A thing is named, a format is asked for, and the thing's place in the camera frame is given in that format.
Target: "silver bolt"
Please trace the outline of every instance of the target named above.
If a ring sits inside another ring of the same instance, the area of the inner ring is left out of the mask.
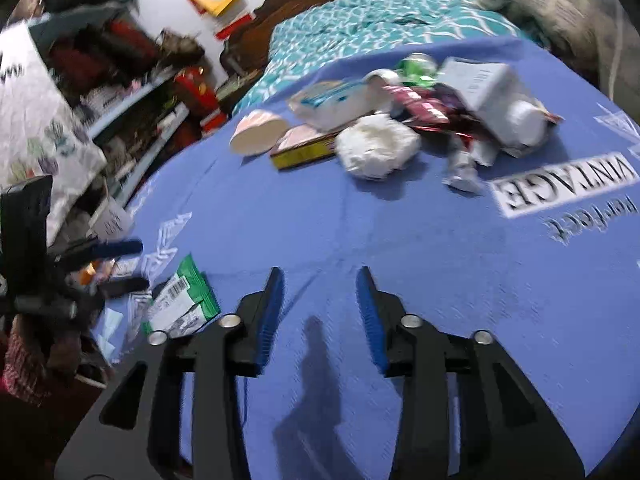
[[[233,328],[238,326],[241,321],[242,319],[240,319],[240,316],[236,316],[236,314],[227,314],[220,319],[218,324],[224,328]]]
[[[402,326],[405,328],[418,328],[422,326],[423,321],[421,317],[415,314],[407,314],[406,316],[402,316],[400,323],[402,323]]]
[[[486,330],[478,330],[474,334],[474,339],[476,340],[476,343],[478,343],[479,345],[490,345],[491,343],[494,342],[494,336],[492,336]]]
[[[169,339],[169,336],[166,334],[166,332],[163,332],[162,330],[156,330],[155,332],[152,332],[151,334],[146,336],[146,340],[149,342],[150,345],[153,345],[153,346],[160,346],[167,339]]]

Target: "white fabric with cactus print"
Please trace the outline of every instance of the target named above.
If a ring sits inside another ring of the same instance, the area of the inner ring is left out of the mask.
[[[47,243],[105,166],[40,59],[26,24],[0,33],[0,187],[53,175]]]

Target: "small cardboard box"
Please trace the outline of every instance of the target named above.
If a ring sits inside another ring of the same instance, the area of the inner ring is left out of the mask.
[[[335,155],[334,140],[343,128],[321,133],[307,124],[296,126],[271,149],[271,161],[279,170],[287,170]]]

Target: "blue fabric surface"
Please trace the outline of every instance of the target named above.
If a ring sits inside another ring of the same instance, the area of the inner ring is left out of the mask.
[[[522,159],[501,154],[483,180],[613,151],[636,170],[630,139],[594,117],[618,108],[560,61],[527,40],[492,38],[341,59],[269,99],[264,108],[294,122],[284,98],[323,79],[363,76],[422,51],[510,63],[554,113],[557,135]],[[189,252],[223,312],[260,290],[272,266],[285,276],[285,304],[271,360],[257,379],[238,381],[239,408],[254,480],[386,479],[401,409],[399,384],[371,361],[355,295],[356,272],[372,269],[381,290],[438,329],[469,336],[489,329],[538,389],[587,471],[620,436],[640,399],[640,215],[606,232],[585,230],[565,246],[546,218],[629,195],[625,187],[515,219],[488,189],[477,197],[441,183],[447,160],[425,148],[384,182],[354,180],[333,158],[279,173],[265,155],[228,148],[240,117],[161,168],[132,204],[145,200],[133,235],[154,250],[158,225],[193,213],[172,245]],[[111,308],[127,317],[126,301]],[[117,355],[126,323],[111,343]],[[191,455],[184,387],[182,452]]]
[[[335,59],[408,43],[501,35],[521,32],[474,0],[334,0],[273,29],[269,65],[234,113],[263,102]]]

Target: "wooden headboard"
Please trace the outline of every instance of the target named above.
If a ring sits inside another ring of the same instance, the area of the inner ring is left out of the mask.
[[[238,73],[238,66],[245,72],[264,70],[268,63],[269,42],[273,28],[300,12],[332,0],[265,0],[254,10],[255,19],[238,28],[225,41],[220,54],[220,64],[229,75]]]

